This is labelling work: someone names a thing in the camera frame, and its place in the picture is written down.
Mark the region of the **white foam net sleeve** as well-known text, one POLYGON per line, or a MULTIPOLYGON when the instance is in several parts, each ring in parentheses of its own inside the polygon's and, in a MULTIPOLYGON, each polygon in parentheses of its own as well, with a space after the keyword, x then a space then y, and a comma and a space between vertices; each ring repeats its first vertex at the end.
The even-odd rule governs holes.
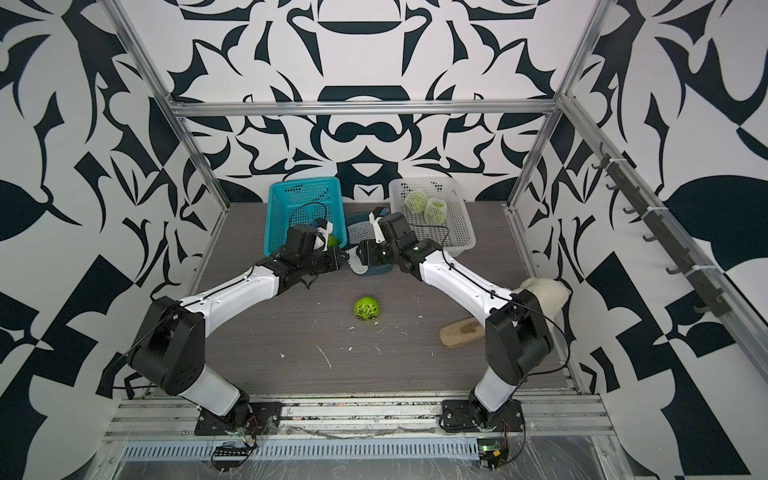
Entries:
POLYGON ((429 196, 422 190, 411 190, 405 197, 404 206, 413 214, 423 214, 426 210, 429 196))

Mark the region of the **green custard apple front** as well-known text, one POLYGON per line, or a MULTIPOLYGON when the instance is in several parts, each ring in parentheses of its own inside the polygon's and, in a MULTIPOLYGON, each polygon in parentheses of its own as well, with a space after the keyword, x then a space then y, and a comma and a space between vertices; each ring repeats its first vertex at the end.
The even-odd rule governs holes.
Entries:
POLYGON ((370 296, 360 298, 354 304, 353 314, 360 321, 376 320, 380 315, 379 303, 370 296))

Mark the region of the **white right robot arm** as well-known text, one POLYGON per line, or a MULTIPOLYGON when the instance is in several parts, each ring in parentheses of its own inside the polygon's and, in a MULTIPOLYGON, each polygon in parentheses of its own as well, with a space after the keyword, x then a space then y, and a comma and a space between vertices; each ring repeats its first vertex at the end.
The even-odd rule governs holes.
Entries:
POLYGON ((500 287, 455 260, 440 243, 420 240, 401 213, 377 208, 369 222, 374 238, 358 247, 362 264, 398 266, 446 294, 483 328, 488 367, 469 402, 483 420, 496 415, 553 350, 550 328, 570 291, 547 278, 529 278, 516 290, 500 287))

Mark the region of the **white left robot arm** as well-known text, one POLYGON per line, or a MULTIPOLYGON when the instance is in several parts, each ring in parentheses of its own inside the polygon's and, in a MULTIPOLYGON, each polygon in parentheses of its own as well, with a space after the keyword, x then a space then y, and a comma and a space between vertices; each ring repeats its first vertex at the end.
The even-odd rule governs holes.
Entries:
POLYGON ((196 404, 232 428, 244 427, 253 416, 249 397, 207 365, 207 338, 256 304, 340 270, 346 260, 318 228, 293 226, 283 246, 235 278, 180 300, 153 301, 126 353, 127 365, 166 394, 196 404))

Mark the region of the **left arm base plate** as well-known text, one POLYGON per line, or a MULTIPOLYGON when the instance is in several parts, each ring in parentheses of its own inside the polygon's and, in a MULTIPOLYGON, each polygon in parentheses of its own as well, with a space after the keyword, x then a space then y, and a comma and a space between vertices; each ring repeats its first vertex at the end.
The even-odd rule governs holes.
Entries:
POLYGON ((277 431, 284 404, 281 402, 243 402, 224 416, 201 409, 194 429, 196 436, 259 436, 277 431))

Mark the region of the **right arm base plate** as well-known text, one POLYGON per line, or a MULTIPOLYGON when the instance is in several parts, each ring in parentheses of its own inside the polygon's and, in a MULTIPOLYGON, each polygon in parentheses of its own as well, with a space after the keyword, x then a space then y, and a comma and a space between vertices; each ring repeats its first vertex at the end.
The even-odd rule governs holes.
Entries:
POLYGON ((508 399, 499 410, 490 412, 474 397, 441 402, 439 427, 447 433, 523 432, 525 421, 521 403, 508 399))

